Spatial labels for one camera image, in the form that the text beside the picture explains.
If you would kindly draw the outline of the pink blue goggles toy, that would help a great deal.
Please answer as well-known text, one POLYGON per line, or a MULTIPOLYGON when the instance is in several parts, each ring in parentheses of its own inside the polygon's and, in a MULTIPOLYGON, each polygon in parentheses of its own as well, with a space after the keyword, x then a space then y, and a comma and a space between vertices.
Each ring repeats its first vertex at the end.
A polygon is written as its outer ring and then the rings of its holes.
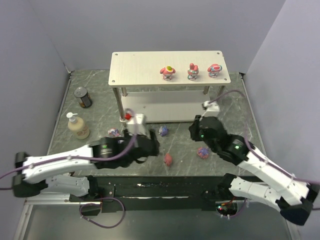
POLYGON ((221 65, 214 63, 207 69, 208 76, 210 78, 217 78, 218 74, 220 73, 220 71, 222 71, 222 69, 223 68, 221 65))

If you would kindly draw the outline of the red bunny ear toy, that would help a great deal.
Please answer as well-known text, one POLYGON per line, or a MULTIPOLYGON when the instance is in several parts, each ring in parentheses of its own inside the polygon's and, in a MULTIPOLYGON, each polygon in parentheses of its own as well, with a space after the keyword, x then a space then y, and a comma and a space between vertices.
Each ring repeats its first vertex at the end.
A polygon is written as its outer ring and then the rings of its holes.
POLYGON ((195 65, 194 63, 190 63, 189 64, 189 69, 187 71, 187 78, 190 80, 190 81, 194 81, 197 79, 197 76, 199 74, 199 67, 198 65, 195 65))

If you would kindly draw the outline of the pink toy yellow hat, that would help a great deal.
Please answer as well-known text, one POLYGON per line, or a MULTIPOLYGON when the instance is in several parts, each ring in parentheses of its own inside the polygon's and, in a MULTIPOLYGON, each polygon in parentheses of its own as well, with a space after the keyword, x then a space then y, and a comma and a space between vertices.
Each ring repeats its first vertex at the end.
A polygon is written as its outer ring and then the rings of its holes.
POLYGON ((169 81, 172 79, 173 74, 176 73, 176 70, 171 66, 166 66, 162 68, 159 73, 162 75, 164 80, 169 81))

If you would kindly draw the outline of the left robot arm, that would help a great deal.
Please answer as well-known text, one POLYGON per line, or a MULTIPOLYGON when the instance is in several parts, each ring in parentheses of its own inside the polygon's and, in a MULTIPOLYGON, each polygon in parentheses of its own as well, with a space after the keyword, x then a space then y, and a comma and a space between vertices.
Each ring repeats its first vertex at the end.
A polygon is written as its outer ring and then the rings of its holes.
POLYGON ((141 158, 159 155, 156 133, 150 136, 130 135, 102 137, 90 144, 53 155, 31 156, 26 152, 15 155, 16 175, 12 178, 13 195, 28 198, 44 192, 67 193, 76 197, 95 195, 98 184, 92 177, 76 178, 67 173, 91 169, 127 168, 141 164, 141 158))

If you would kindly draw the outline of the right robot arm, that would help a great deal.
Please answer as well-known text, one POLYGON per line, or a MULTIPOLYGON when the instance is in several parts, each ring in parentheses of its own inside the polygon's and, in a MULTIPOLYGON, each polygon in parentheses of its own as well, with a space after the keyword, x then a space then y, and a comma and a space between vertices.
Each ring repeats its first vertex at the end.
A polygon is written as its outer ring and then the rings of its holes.
POLYGON ((295 177, 275 164, 247 138, 229 134, 214 116, 196 115, 189 127, 195 142, 204 142, 221 159, 242 168, 263 181, 246 181, 239 176, 225 174, 221 187, 233 196, 265 204, 287 221, 304 226, 320 193, 320 184, 295 177))

